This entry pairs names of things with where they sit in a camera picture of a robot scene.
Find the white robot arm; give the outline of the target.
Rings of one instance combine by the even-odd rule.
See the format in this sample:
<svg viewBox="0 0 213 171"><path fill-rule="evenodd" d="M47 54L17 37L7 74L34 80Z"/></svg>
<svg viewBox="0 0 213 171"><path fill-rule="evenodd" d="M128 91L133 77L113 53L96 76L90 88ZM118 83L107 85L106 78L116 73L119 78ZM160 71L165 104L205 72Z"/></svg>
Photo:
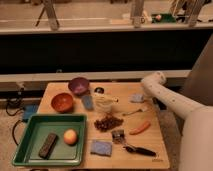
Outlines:
<svg viewBox="0 0 213 171"><path fill-rule="evenodd" d="M164 84L163 72L141 80L144 91L185 120L180 146L179 171L213 171L213 106L176 93Z"/></svg>

